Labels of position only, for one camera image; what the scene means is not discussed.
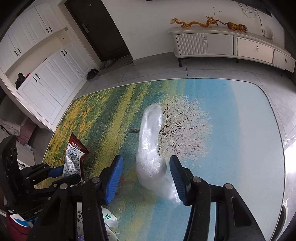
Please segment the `white shoe cabinet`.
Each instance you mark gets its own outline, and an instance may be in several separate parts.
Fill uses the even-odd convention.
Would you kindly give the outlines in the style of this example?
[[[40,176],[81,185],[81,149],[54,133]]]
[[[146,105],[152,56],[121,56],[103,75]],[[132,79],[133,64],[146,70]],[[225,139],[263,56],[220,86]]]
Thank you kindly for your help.
[[[97,61],[63,1],[34,1],[1,40],[1,87],[37,125],[55,131]]]

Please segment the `white wifi router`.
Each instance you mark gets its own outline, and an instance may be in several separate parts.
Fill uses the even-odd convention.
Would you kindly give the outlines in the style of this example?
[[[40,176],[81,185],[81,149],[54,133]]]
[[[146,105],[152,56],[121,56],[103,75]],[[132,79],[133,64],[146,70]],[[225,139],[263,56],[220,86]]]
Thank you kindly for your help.
[[[270,40],[273,40],[273,32],[266,32],[265,33],[265,36],[270,39]]]

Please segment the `golden tiger ornament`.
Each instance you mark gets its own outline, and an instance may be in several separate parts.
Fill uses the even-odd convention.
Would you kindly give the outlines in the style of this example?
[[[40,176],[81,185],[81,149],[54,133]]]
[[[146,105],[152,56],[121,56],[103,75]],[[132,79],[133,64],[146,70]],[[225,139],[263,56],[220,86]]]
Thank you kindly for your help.
[[[227,22],[223,23],[222,21],[218,20],[223,25],[226,25],[228,29],[234,30],[234,31],[242,31],[244,33],[248,33],[248,29],[245,25],[243,24],[235,24],[233,22]]]

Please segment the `white printed snack wrapper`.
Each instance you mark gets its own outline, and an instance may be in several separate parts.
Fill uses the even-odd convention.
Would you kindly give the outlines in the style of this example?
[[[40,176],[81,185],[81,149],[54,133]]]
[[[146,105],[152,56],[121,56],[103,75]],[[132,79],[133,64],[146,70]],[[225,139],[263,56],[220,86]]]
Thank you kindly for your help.
[[[75,176],[76,184],[82,181],[81,160],[89,154],[88,149],[81,141],[72,133],[70,135],[65,154],[62,177],[67,178]]]

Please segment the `black shoes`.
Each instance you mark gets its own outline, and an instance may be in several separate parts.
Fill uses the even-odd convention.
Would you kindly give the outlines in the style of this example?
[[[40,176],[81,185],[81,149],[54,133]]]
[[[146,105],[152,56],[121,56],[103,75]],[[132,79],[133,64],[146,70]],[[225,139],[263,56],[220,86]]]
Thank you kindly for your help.
[[[97,69],[91,69],[89,72],[88,72],[88,74],[87,74],[87,76],[86,76],[86,79],[87,80],[91,80],[91,79],[93,79],[97,74],[99,73],[99,71],[97,70]]]

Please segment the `dark entrance door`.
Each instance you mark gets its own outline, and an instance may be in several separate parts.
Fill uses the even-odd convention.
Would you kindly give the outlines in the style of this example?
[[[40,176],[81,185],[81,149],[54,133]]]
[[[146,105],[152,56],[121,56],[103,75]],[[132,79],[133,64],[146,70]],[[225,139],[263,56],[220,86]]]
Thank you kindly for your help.
[[[101,0],[71,0],[65,6],[100,61],[117,60],[130,51]]]

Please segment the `grey slippers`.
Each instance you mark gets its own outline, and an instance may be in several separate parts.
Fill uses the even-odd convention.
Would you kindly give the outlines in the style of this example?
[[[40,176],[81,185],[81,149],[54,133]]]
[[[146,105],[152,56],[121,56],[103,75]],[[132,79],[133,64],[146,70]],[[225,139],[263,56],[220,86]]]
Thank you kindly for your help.
[[[111,67],[114,64],[115,61],[116,61],[115,59],[109,59],[107,61],[103,61],[100,64],[100,67],[99,67],[100,70]]]

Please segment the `clear plastic bag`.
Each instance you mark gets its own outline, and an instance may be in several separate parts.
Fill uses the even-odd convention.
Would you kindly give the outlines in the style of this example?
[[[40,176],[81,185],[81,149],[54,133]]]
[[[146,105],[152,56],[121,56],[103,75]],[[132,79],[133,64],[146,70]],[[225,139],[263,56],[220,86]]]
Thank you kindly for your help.
[[[179,205],[180,199],[172,178],[167,175],[165,158],[158,154],[159,132],[162,127],[162,108],[154,103],[145,108],[139,130],[136,153],[136,173],[140,184],[161,198]]]

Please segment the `brown door mat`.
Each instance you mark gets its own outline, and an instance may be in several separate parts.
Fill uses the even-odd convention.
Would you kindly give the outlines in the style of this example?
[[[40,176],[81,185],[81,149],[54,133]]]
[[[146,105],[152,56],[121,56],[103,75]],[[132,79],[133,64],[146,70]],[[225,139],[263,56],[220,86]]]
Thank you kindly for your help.
[[[114,62],[114,64],[111,67],[99,70],[98,75],[103,75],[105,73],[111,72],[113,70],[116,70],[118,68],[124,67],[124,66],[132,64],[132,63],[133,63],[133,61],[132,61],[131,55],[124,56],[122,58],[116,59],[116,61]]]

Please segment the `white TV cabinet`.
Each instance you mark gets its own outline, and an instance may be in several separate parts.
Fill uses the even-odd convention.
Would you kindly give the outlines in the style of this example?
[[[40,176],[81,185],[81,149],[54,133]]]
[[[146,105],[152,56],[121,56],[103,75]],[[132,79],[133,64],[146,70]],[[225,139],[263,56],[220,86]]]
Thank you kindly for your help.
[[[223,57],[250,60],[294,73],[295,59],[271,40],[255,35],[232,31],[222,27],[192,26],[170,28],[175,57]]]

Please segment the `golden dragon ornament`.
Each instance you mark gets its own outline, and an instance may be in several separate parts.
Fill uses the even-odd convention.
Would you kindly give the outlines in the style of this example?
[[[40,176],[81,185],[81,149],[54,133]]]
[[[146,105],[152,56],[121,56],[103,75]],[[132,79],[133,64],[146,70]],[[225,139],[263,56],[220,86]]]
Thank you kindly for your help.
[[[198,25],[200,27],[203,27],[203,28],[211,28],[211,25],[218,25],[218,20],[215,20],[213,17],[209,17],[209,16],[206,16],[206,23],[200,23],[198,21],[191,21],[190,23],[186,23],[184,21],[181,21],[177,18],[173,18],[170,20],[170,23],[171,24],[178,24],[180,25],[182,28],[186,28],[186,29],[190,29],[192,27],[192,25]]]

